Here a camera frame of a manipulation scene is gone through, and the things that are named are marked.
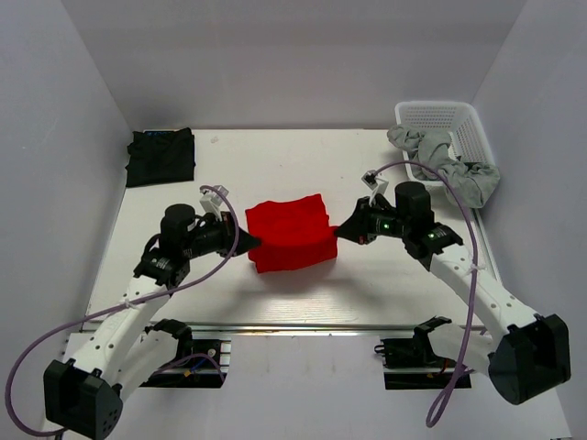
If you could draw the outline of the red t shirt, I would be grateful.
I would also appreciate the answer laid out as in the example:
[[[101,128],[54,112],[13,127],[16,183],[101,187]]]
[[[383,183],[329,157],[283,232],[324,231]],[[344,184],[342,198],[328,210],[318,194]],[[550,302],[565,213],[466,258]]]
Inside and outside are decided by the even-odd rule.
[[[245,215],[249,233],[261,241],[249,252],[259,274],[301,270],[338,256],[338,240],[319,193],[259,203]]]

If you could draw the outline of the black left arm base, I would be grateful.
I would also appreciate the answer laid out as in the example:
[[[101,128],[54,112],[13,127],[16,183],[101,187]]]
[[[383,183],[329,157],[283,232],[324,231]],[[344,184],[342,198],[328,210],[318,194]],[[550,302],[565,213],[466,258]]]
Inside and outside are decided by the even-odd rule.
[[[231,339],[187,334],[174,339],[175,357],[159,367],[141,388],[221,389],[228,375]]]

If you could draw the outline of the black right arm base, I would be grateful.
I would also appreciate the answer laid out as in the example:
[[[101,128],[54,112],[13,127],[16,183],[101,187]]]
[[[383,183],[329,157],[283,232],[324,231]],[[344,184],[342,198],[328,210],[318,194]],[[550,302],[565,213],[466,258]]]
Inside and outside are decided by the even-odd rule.
[[[446,317],[435,316],[417,325],[410,337],[380,340],[373,351],[382,358],[386,390],[440,391],[449,384],[456,358],[434,354],[428,335],[450,323],[451,320]]]

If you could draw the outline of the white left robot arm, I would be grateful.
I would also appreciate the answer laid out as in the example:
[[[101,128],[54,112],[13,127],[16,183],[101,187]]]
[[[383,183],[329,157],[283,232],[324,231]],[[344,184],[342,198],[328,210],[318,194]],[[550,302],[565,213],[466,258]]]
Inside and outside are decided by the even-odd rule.
[[[191,260],[211,253],[239,256],[260,244],[228,212],[198,215],[188,204],[168,207],[159,234],[134,268],[121,310],[110,313],[68,360],[54,360],[46,368],[47,419],[91,439],[107,438],[125,400],[156,369],[169,362],[182,366],[193,357],[185,323],[151,321],[189,274]]]

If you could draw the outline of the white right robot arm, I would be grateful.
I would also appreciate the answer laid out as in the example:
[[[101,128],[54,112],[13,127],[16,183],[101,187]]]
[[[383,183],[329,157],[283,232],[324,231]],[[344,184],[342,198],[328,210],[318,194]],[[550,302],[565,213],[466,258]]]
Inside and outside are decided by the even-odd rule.
[[[360,198],[334,234],[359,245],[377,237],[401,239],[408,255],[471,306],[487,331],[471,335],[462,351],[463,328],[446,317],[433,317],[417,325],[411,338],[391,339],[377,347],[389,368],[433,367],[443,359],[460,360],[487,376],[514,405],[570,379],[569,330],[564,321],[555,314],[539,314],[479,269],[462,238],[436,221],[423,184],[398,184],[394,203],[380,192]]]

